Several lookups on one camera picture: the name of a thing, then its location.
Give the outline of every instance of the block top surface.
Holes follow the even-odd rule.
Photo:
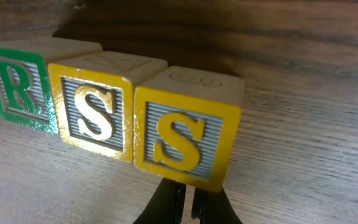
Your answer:
[[[7,40],[0,42],[0,48],[38,53],[44,58],[46,63],[103,50],[101,44],[96,42],[63,39],[58,37]]]
[[[244,81],[239,77],[171,66],[142,87],[241,106]]]
[[[69,58],[54,64],[119,75],[132,84],[138,84],[168,67],[166,60],[109,51]]]

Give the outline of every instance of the striped panel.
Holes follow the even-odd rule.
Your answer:
[[[33,114],[28,111],[19,111],[19,110],[15,110],[12,108],[6,108],[7,96],[6,96],[5,87],[4,87],[4,84],[2,82],[1,75],[0,75],[0,95],[3,95],[3,97],[0,97],[0,98],[3,101],[4,107],[6,108],[6,110],[10,110],[10,111],[13,111],[18,114],[33,116],[35,118],[41,119],[48,123],[48,121],[49,121],[48,113],[45,108],[45,99],[44,99],[44,93],[42,91],[38,66],[34,63],[23,62],[23,61],[13,60],[13,59],[9,59],[9,58],[4,58],[4,57],[0,57],[0,61],[13,62],[17,65],[20,65],[22,68],[24,68],[24,70],[26,71],[26,74],[29,76],[29,79],[31,82],[31,87],[27,91],[27,94],[31,97],[31,99],[35,105],[41,106],[42,112],[40,114]],[[11,76],[12,84],[14,84],[14,85],[20,84],[19,75],[17,74],[17,72],[14,69],[11,69],[10,74],[12,75]]]
[[[77,110],[74,103],[74,92],[75,90],[82,85],[92,86],[102,91],[113,91],[115,97],[115,105],[113,110],[113,114],[108,114],[106,112],[106,108],[101,100],[93,95],[89,95],[89,102],[94,105],[95,108],[98,109],[110,122],[110,124],[114,128],[114,134],[105,141],[97,141],[92,137],[80,133],[78,129],[78,119],[83,118],[92,128],[92,131],[95,133],[100,133],[101,130],[98,125],[94,124],[92,121],[83,117],[83,115]],[[63,94],[65,95],[65,106],[67,111],[67,120],[68,127],[70,130],[70,135],[79,139],[83,139],[85,141],[93,142],[95,144],[99,144],[106,147],[114,146],[114,149],[118,151],[122,151],[123,149],[123,131],[122,131],[122,90],[115,88],[105,88],[100,86],[91,85],[89,83],[85,83],[78,80],[73,80],[70,78],[62,78],[62,86],[63,86]]]
[[[215,161],[216,149],[218,148],[223,120],[214,116],[194,113],[171,106],[147,102],[145,122],[145,160],[147,162],[154,163],[154,143],[156,141],[162,141],[162,138],[159,136],[157,131],[157,123],[158,120],[167,113],[182,113],[194,120],[205,121],[204,134],[201,141],[195,141],[191,135],[190,130],[183,123],[174,122],[172,128],[177,133],[191,141],[200,153],[200,162],[198,165],[193,170],[183,173],[209,180]],[[183,160],[182,154],[166,143],[163,144],[163,150],[166,155]]]

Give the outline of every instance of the alphabet block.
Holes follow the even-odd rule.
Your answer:
[[[241,117],[243,81],[183,67],[135,91],[134,163],[208,191],[222,188]]]
[[[1,117],[57,134],[47,64],[97,51],[98,43],[55,37],[0,42]]]
[[[134,88],[165,60],[99,52],[48,66],[64,142],[132,162]]]

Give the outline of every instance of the green block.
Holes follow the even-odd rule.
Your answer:
[[[57,134],[47,64],[101,50],[97,43],[54,37],[0,42],[1,117]]]

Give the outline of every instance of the yellow block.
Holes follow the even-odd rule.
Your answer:
[[[243,81],[170,67],[135,90],[134,162],[166,178],[218,192],[241,117]]]
[[[166,68],[165,60],[117,52],[49,64],[63,141],[131,162],[134,88]]]

